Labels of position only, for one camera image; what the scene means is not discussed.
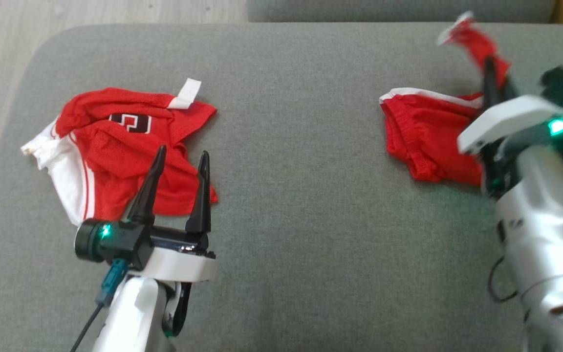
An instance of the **red fabric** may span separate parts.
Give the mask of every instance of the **red fabric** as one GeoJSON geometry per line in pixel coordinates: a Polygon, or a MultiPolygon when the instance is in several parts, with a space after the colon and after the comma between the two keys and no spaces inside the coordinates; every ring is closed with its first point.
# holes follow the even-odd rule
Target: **red fabric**
{"type": "MultiPolygon", "coordinates": [[[[154,212],[182,216],[192,210],[199,182],[183,140],[217,110],[201,102],[186,110],[167,109],[173,98],[170,94],[106,88],[80,94],[65,105],[56,122],[56,134],[60,138],[70,134],[94,173],[94,218],[117,220],[122,216],[161,145],[167,147],[166,163],[154,212]]],[[[211,198],[218,201],[213,189],[211,198]]]]}
{"type": "Polygon", "coordinates": [[[491,38],[476,29],[474,24],[473,18],[467,18],[457,23],[449,31],[450,35],[446,43],[455,44],[466,49],[482,74],[485,67],[485,58],[493,56],[494,66],[497,70],[497,86],[503,87],[510,64],[497,54],[497,47],[491,38]]]}
{"type": "Polygon", "coordinates": [[[472,156],[458,153],[456,142],[476,109],[420,94],[396,94],[384,100],[382,110],[386,150],[407,164],[415,180],[480,185],[479,165],[472,156]]]}

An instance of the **black wire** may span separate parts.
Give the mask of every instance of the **black wire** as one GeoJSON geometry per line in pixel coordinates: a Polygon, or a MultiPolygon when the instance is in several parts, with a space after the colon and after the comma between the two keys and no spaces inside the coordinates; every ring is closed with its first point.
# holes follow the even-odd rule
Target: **black wire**
{"type": "Polygon", "coordinates": [[[492,278],[494,278],[494,272],[496,272],[499,264],[501,264],[504,259],[505,257],[501,257],[497,260],[496,263],[494,263],[492,269],[490,269],[490,275],[488,276],[488,293],[490,294],[492,301],[495,301],[496,303],[505,303],[518,295],[518,290],[514,290],[514,292],[512,292],[512,294],[510,294],[509,296],[499,297],[498,294],[494,292],[494,288],[492,287],[492,278]]]}
{"type": "Polygon", "coordinates": [[[82,332],[80,332],[80,336],[78,336],[77,341],[75,341],[75,344],[73,345],[73,347],[71,348],[71,352],[75,352],[78,347],[80,346],[80,343],[82,342],[82,339],[84,338],[84,335],[86,334],[86,332],[88,331],[88,328],[90,328],[92,321],[97,318],[97,315],[99,314],[99,312],[101,312],[101,309],[103,308],[103,303],[98,303],[97,304],[97,308],[94,309],[94,312],[92,312],[92,315],[90,316],[90,318],[88,319],[86,325],[84,325],[84,328],[82,329],[82,332]]]}

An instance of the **blue connector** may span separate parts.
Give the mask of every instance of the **blue connector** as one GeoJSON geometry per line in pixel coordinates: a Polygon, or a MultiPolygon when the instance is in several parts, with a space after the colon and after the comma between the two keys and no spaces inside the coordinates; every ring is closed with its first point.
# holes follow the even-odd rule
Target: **blue connector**
{"type": "Polygon", "coordinates": [[[110,306],[114,299],[116,289],[125,278],[125,275],[127,275],[129,265],[130,264],[125,259],[114,259],[114,261],[112,261],[112,266],[110,266],[106,278],[103,279],[101,283],[101,291],[99,291],[99,294],[97,294],[97,297],[94,299],[95,303],[103,305],[104,307],[110,306]]]}

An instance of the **gray cushion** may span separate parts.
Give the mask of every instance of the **gray cushion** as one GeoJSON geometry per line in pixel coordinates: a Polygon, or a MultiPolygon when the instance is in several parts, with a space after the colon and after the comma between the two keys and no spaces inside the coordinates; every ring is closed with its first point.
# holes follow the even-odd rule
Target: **gray cushion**
{"type": "Polygon", "coordinates": [[[549,22],[554,0],[247,0],[250,22],[549,22]]]}
{"type": "MultiPolygon", "coordinates": [[[[70,348],[108,269],[76,259],[49,175],[19,147],[78,93],[177,92],[186,77],[219,109],[187,145],[192,162],[204,149],[212,158],[220,272],[194,285],[180,350],[518,349],[518,303],[485,292],[500,255],[490,203],[471,187],[414,182],[385,154],[381,94],[479,87],[461,49],[435,46],[446,26],[111,25],[51,39],[0,144],[0,351],[70,348]]],[[[484,28],[521,92],[563,64],[563,26],[484,28]]]]}

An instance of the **printed logo on shirt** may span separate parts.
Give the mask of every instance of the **printed logo on shirt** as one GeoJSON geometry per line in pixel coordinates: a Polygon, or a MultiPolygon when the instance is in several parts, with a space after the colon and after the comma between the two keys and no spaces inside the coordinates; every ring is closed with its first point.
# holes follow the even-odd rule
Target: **printed logo on shirt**
{"type": "Polygon", "coordinates": [[[125,126],[132,133],[149,133],[152,130],[152,117],[148,114],[114,113],[109,120],[125,126]]]}

